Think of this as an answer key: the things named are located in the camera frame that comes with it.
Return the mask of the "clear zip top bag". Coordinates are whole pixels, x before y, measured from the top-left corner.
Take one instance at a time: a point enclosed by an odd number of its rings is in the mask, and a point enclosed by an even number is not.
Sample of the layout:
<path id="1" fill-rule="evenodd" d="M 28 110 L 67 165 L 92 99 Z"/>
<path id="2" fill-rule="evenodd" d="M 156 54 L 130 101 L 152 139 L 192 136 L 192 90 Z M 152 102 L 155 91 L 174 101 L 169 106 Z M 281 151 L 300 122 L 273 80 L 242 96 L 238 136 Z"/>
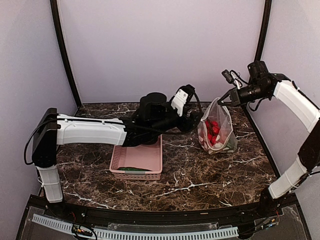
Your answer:
<path id="1" fill-rule="evenodd" d="M 197 126 L 198 142 L 209 155 L 234 153 L 238 146 L 230 112 L 218 101 L 209 104 Z"/>

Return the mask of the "green avocado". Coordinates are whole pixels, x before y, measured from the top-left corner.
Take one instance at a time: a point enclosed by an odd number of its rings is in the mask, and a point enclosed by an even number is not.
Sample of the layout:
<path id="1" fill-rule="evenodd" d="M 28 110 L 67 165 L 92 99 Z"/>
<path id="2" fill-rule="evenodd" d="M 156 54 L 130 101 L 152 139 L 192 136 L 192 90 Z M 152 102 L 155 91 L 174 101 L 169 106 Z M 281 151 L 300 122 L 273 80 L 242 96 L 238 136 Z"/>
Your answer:
<path id="1" fill-rule="evenodd" d="M 237 147 L 238 147 L 238 140 L 237 140 L 237 137 L 232 133 L 230 135 L 230 138 L 227 142 L 227 145 L 225 146 L 225 151 L 227 153 L 233 153 L 234 151 L 237 150 Z"/>

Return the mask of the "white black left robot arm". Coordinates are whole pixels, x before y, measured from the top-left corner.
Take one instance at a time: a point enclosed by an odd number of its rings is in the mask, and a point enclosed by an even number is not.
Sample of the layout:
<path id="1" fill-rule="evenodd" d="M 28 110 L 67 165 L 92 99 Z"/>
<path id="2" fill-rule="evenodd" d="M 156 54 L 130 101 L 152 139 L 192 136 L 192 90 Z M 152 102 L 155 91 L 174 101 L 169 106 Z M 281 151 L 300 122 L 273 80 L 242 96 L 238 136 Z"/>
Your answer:
<path id="1" fill-rule="evenodd" d="M 23 154 L 26 165 L 34 165 L 41 179 L 46 200 L 60 218 L 67 218 L 70 206 L 64 195 L 57 168 L 57 146 L 66 144 L 107 144 L 137 147 L 157 142 L 161 135 L 184 135 L 199 124 L 203 111 L 189 106 L 197 94 L 190 85 L 177 90 L 171 99 L 160 92 L 143 96 L 130 117 L 83 118 L 59 114 L 49 108 L 28 138 Z"/>

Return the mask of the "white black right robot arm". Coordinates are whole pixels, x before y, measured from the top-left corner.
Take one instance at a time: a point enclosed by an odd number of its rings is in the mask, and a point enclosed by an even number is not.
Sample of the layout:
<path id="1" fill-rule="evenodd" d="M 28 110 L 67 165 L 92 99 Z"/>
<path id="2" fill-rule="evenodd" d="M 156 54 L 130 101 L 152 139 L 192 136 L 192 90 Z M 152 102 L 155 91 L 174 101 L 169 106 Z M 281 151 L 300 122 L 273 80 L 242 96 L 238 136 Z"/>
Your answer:
<path id="1" fill-rule="evenodd" d="M 271 73 L 266 63 L 255 60 L 248 66 L 250 80 L 243 86 L 235 86 L 219 100 L 220 106 L 248 106 L 254 101 L 278 100 L 291 112 L 294 121 L 301 123 L 307 132 L 296 159 L 284 173 L 260 194 L 255 213 L 266 217 L 280 206 L 291 191 L 297 189 L 320 165 L 320 108 L 313 103 L 283 73 Z"/>

